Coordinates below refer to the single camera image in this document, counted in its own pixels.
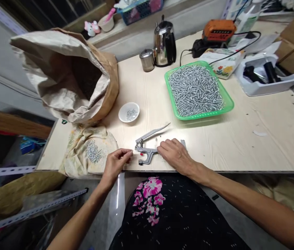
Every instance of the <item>plastic bottle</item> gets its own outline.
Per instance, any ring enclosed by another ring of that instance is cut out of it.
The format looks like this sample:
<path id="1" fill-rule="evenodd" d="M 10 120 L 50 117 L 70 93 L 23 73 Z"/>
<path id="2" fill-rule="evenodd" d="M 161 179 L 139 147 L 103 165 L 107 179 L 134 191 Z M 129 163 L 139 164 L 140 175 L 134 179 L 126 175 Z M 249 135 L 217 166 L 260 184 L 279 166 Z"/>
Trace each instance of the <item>plastic bottle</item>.
<path id="1" fill-rule="evenodd" d="M 252 3 L 236 18 L 236 33 L 249 32 L 251 30 L 260 15 L 262 1 L 263 0 L 252 0 Z M 228 43 L 228 47 L 236 46 L 246 35 L 247 34 L 233 35 Z"/>

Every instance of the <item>silver screw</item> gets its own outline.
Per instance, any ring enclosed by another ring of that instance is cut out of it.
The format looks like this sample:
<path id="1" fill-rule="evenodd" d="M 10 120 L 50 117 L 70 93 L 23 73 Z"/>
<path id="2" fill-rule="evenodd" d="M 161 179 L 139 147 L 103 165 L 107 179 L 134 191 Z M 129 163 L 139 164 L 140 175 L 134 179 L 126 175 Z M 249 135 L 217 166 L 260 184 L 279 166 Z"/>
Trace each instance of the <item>silver screw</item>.
<path id="1" fill-rule="evenodd" d="M 102 158 L 102 150 L 98 150 L 98 146 L 95 144 L 95 141 L 91 141 L 87 148 L 88 157 L 92 163 L 97 163 Z"/>
<path id="2" fill-rule="evenodd" d="M 127 111 L 126 119 L 131 122 L 137 117 L 137 111 L 135 109 Z"/>
<path id="3" fill-rule="evenodd" d="M 206 67 L 191 65 L 169 76 L 169 84 L 180 116 L 191 116 L 223 109 L 218 80 Z"/>

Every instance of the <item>metal rack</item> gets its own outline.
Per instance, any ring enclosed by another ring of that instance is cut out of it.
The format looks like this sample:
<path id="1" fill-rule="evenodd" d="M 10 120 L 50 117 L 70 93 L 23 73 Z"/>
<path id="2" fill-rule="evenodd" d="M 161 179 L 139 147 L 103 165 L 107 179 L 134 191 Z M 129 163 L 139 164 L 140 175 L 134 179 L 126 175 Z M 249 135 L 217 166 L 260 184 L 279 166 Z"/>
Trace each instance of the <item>metal rack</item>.
<path id="1" fill-rule="evenodd" d="M 7 168 L 0 168 L 0 176 L 6 176 L 6 175 L 14 175 L 14 174 L 26 174 L 31 173 L 36 169 L 36 166 L 25 166 L 25 167 L 7 167 Z M 4 228 L 8 225 L 21 222 L 24 220 L 28 220 L 31 217 L 35 217 L 41 214 L 46 213 L 48 210 L 52 209 L 58 205 L 62 205 L 66 202 L 69 202 L 70 200 L 74 199 L 75 197 L 82 195 L 84 193 L 88 192 L 88 188 L 76 191 L 74 193 L 71 193 L 69 195 L 66 195 L 64 197 L 61 197 L 59 199 L 56 199 L 52 202 L 48 202 L 45 204 L 42 204 L 38 207 L 35 207 L 33 209 L 26 210 L 24 212 L 20 212 L 14 216 L 11 216 L 9 218 L 0 220 L 0 229 Z"/>

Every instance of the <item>stainless steel kettle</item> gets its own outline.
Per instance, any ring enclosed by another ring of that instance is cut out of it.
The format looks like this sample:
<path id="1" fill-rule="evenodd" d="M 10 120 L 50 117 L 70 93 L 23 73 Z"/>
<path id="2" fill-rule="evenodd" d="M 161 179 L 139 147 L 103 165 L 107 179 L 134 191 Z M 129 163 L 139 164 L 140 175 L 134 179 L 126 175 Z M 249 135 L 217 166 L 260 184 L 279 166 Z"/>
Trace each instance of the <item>stainless steel kettle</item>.
<path id="1" fill-rule="evenodd" d="M 174 26 L 171 22 L 162 21 L 159 25 L 156 22 L 154 30 L 154 59 L 155 66 L 166 67 L 176 61 L 176 41 L 174 35 Z"/>

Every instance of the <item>floral skirt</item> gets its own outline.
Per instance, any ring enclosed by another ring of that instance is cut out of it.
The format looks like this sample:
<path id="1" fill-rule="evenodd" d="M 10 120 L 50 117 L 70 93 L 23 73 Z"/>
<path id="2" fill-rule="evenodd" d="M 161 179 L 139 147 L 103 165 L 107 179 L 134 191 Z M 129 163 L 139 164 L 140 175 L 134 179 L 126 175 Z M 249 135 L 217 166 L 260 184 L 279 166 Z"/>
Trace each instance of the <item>floral skirt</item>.
<path id="1" fill-rule="evenodd" d="M 249 249 L 216 205 L 180 174 L 149 177 L 132 193 L 110 249 Z"/>

